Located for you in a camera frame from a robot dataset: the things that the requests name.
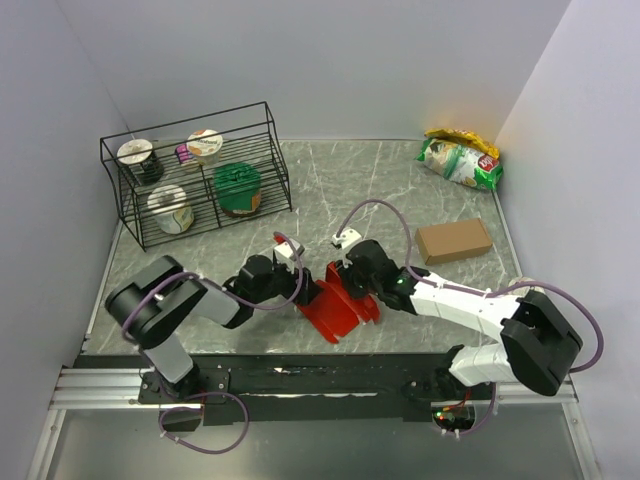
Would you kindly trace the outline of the small purple white cup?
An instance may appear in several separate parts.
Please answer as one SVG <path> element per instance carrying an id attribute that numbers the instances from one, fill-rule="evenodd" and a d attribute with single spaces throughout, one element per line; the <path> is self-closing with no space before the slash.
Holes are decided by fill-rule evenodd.
<path id="1" fill-rule="evenodd" d="M 194 160 L 193 155 L 185 144 L 180 144 L 175 148 L 175 155 L 180 164 L 186 164 Z"/>

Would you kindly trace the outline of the green lidded jar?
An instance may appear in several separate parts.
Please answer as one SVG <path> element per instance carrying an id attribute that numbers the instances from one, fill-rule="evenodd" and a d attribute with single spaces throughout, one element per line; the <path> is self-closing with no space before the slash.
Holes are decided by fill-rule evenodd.
<path id="1" fill-rule="evenodd" d="M 261 174 L 244 162 L 216 167 L 213 189 L 222 211 L 231 217 L 254 215 L 261 203 Z"/>

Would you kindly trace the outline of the green chips bag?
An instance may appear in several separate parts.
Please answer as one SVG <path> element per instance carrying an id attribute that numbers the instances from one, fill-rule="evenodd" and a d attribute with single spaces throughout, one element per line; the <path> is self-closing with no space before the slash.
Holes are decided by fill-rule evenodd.
<path id="1" fill-rule="evenodd" d="M 423 142 L 416 160 L 451 182 L 479 190 L 495 191 L 503 174 L 498 158 L 435 137 Z"/>

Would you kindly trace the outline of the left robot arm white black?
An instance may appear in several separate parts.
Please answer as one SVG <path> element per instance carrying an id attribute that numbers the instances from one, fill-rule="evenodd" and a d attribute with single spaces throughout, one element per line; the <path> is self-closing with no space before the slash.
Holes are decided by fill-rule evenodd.
<path id="1" fill-rule="evenodd" d="M 307 268 L 290 267 L 274 256 L 249 257 L 237 275 L 215 286 L 165 255 L 112 290 L 105 308 L 123 338 L 155 368 L 164 392 L 185 402 L 201 388 L 199 367 L 176 334 L 188 315 L 235 329 L 264 310 L 268 300 L 281 296 L 286 304 L 308 306 L 321 292 Z"/>

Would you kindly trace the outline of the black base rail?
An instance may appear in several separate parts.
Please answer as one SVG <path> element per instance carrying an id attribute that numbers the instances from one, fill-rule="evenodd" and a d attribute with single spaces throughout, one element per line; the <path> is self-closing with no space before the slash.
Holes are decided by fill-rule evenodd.
<path id="1" fill-rule="evenodd" d="M 74 365 L 90 370 L 137 369 L 135 403 L 159 407 L 166 425 L 200 420 L 205 426 L 269 421 L 399 418 L 429 422 L 438 403 L 490 400 L 489 383 L 466 387 L 447 371 L 449 355 L 195 354 L 200 390 L 174 399 L 137 355 L 81 355 Z"/>

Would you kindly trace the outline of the brown cardboard box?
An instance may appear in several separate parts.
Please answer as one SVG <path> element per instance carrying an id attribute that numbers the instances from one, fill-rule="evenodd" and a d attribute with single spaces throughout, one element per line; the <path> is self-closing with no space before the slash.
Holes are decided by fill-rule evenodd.
<path id="1" fill-rule="evenodd" d="M 480 218 L 420 227 L 415 232 L 415 242 L 426 265 L 478 257 L 493 246 Z"/>

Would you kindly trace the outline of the white yogurt cup orange label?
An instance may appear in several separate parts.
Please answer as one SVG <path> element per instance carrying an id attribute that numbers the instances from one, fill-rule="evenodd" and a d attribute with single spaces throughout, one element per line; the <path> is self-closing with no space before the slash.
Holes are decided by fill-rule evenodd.
<path id="1" fill-rule="evenodd" d="M 220 150 L 224 138 L 212 129 L 198 130 L 192 133 L 186 142 L 186 147 L 194 159 L 203 166 L 214 165 L 219 161 Z"/>

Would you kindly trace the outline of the yellow chips bag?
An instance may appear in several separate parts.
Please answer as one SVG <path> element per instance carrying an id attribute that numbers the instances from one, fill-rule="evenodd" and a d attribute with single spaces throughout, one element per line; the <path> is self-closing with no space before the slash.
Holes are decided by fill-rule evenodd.
<path id="1" fill-rule="evenodd" d="M 424 132 L 426 138 L 433 137 L 465 145 L 489 155 L 495 159 L 500 157 L 499 148 L 475 132 L 464 129 L 434 128 Z"/>

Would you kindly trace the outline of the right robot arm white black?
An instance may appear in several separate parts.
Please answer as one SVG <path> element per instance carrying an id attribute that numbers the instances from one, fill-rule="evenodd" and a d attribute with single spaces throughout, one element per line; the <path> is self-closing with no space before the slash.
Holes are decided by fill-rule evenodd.
<path id="1" fill-rule="evenodd" d="M 349 247 L 345 259 L 340 275 L 351 297 L 373 295 L 390 309 L 440 318 L 491 339 L 449 351 L 449 365 L 437 374 L 438 389 L 448 398 L 481 383 L 511 381 L 554 396 L 582 348 L 577 331 L 542 292 L 495 295 L 424 269 L 409 271 L 375 240 Z"/>

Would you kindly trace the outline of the white cup lower shelf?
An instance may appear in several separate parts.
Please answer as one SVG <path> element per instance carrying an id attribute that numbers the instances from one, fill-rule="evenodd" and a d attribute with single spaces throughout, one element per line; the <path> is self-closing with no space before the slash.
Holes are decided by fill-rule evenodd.
<path id="1" fill-rule="evenodd" d="M 194 222 L 187 194 L 178 185 L 155 188 L 148 196 L 147 207 L 159 228 L 170 235 L 185 233 Z"/>

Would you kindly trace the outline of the aluminium frame rail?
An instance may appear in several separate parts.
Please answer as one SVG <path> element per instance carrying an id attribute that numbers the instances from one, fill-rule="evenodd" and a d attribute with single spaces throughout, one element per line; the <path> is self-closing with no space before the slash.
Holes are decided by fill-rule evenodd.
<path id="1" fill-rule="evenodd" d="M 387 316 L 326 343 L 302 318 L 181 332 L 192 392 L 119 340 L 59 373 L 32 479 L 600 479 L 574 385 L 440 393 L 474 331 Z"/>

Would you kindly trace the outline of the red paper box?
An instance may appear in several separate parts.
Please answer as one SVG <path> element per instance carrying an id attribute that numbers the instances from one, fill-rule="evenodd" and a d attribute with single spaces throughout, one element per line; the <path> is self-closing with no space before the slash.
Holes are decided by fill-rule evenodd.
<path id="1" fill-rule="evenodd" d="M 330 262 L 325 271 L 325 279 L 315 281 L 323 291 L 308 306 L 298 306 L 322 337 L 331 344 L 339 340 L 361 324 L 380 321 L 380 310 L 371 295 L 363 299 L 352 299 L 345 291 L 339 275 L 342 262 Z"/>

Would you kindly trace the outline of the foil lid dark cup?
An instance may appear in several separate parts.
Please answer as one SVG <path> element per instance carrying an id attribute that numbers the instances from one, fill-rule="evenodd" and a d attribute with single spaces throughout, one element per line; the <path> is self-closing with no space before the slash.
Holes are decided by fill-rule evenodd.
<path id="1" fill-rule="evenodd" d="M 136 185 L 152 185 L 164 173 L 152 143 L 146 139 L 132 139 L 121 145 L 117 151 L 117 161 Z"/>

